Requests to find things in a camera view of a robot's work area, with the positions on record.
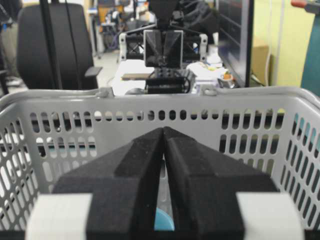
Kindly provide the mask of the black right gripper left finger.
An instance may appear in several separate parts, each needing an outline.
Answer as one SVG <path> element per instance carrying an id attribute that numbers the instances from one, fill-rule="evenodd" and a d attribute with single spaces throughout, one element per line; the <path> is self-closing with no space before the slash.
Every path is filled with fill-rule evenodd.
<path id="1" fill-rule="evenodd" d="M 155 225 L 163 129 L 63 174 L 27 222 L 28 240 L 129 240 Z"/>

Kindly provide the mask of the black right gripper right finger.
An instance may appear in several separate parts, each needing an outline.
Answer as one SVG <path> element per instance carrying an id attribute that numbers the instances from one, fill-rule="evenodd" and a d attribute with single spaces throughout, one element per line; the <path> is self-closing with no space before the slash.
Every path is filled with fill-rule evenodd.
<path id="1" fill-rule="evenodd" d="M 271 177 L 163 129 L 174 219 L 200 240 L 303 240 L 305 231 L 287 193 Z"/>

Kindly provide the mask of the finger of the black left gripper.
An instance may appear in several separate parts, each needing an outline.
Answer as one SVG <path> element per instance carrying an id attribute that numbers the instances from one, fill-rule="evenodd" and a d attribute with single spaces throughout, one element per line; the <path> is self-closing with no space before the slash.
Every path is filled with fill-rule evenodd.
<path id="1" fill-rule="evenodd" d="M 163 47 L 163 57 L 167 66 L 179 66 L 181 63 L 181 34 L 167 32 Z"/>
<path id="2" fill-rule="evenodd" d="M 161 32 L 145 33 L 145 63 L 147 66 L 164 65 Z"/>

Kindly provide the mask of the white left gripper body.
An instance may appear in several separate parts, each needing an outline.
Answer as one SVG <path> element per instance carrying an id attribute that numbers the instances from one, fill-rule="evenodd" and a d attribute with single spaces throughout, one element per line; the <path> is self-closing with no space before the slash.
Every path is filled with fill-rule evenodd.
<path id="1" fill-rule="evenodd" d="M 161 32 L 163 56 L 167 32 L 180 33 L 180 65 L 146 65 L 146 32 Z M 208 36 L 188 29 L 135 29 L 119 35 L 119 60 L 142 60 L 146 67 L 183 68 L 193 62 L 204 62 L 207 58 Z"/>

